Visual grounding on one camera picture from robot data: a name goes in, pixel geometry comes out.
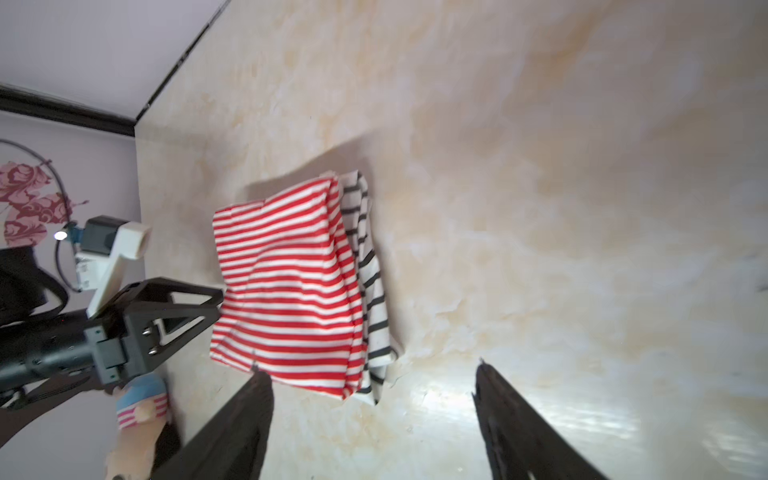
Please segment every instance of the clothing stack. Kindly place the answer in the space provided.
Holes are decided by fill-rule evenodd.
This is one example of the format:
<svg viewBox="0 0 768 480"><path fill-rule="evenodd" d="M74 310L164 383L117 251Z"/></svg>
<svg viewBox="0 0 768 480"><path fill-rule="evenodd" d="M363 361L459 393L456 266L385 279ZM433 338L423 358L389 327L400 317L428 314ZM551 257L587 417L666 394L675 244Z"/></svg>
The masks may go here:
<svg viewBox="0 0 768 480"><path fill-rule="evenodd" d="M214 214L227 292L210 355L277 382L375 404L389 336L365 178L333 172Z"/></svg>

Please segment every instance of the pink flower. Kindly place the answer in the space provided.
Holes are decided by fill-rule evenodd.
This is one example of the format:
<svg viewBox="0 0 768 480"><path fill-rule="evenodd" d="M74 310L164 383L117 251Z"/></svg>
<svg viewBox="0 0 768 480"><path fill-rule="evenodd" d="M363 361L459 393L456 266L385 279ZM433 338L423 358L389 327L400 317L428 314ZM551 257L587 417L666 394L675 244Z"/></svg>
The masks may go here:
<svg viewBox="0 0 768 480"><path fill-rule="evenodd" d="M0 202L26 204L50 183L51 178L41 167L8 162L0 167Z"/></svg>
<svg viewBox="0 0 768 480"><path fill-rule="evenodd" d="M22 217L11 220L13 212L5 220L5 242L9 247L34 247L42 242L48 230L34 217Z"/></svg>
<svg viewBox="0 0 768 480"><path fill-rule="evenodd" d="M26 204L12 204L12 206L17 210L16 218L33 217L42 223L65 223L67 221L64 198L61 194L50 194L35 198ZM72 215L72 208L76 206L72 200L67 202L67 210L69 210L70 215Z"/></svg>

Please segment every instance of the white wall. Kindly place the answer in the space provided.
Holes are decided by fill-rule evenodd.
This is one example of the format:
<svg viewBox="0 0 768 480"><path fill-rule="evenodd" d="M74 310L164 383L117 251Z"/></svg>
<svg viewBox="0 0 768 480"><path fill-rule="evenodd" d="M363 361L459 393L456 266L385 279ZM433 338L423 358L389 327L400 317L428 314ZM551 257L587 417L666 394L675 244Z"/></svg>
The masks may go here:
<svg viewBox="0 0 768 480"><path fill-rule="evenodd" d="M100 214L140 220L134 139L115 134L0 113L0 138L22 143L53 160L68 196L87 204L74 208L80 225ZM0 166L8 161L35 164L35 159L0 144ZM41 192L53 193L54 184ZM7 204L0 204L0 210ZM8 210L0 214L5 222ZM35 248L40 266L56 276L53 233ZM5 247L0 236L0 248ZM62 267L74 281L70 250L62 250ZM143 262L132 262L125 283L144 278ZM92 292L74 294L67 310L85 308ZM83 392L27 425L0 449L4 480L96 479L104 476L104 459L117 433L114 400L103 392Z"/></svg>
<svg viewBox="0 0 768 480"><path fill-rule="evenodd" d="M0 2L0 83L135 118L222 3Z"/></svg>

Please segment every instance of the red and white striped cloth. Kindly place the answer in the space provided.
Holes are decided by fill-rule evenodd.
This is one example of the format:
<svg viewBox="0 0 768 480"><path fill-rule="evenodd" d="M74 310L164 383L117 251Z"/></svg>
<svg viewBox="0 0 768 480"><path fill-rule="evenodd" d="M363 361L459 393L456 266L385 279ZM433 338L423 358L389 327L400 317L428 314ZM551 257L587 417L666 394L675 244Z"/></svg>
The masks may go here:
<svg viewBox="0 0 768 480"><path fill-rule="evenodd" d="M160 417L164 417L168 412L168 394L161 393L160 395L155 395L149 398L154 400L155 418L159 419ZM136 405L137 404L135 403L132 406L118 410L118 427L120 429L138 424L134 414L136 412Z"/></svg>
<svg viewBox="0 0 768 480"><path fill-rule="evenodd" d="M340 399L359 389L362 299L339 198L326 174L214 214L227 285L214 360Z"/></svg>

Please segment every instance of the beige tabletop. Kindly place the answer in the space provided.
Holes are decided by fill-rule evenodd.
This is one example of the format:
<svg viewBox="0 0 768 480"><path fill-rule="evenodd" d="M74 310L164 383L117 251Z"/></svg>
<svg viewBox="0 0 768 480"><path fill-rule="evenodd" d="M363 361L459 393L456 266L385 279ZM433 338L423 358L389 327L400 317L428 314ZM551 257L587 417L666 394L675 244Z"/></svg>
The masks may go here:
<svg viewBox="0 0 768 480"><path fill-rule="evenodd" d="M748 1L233 0L137 126L147 275L220 284L217 208L359 168L406 349L376 407L275 386L262 477L490 478L481 357L611 478L767 477L767 31ZM186 439L245 381L209 341L166 368Z"/></svg>

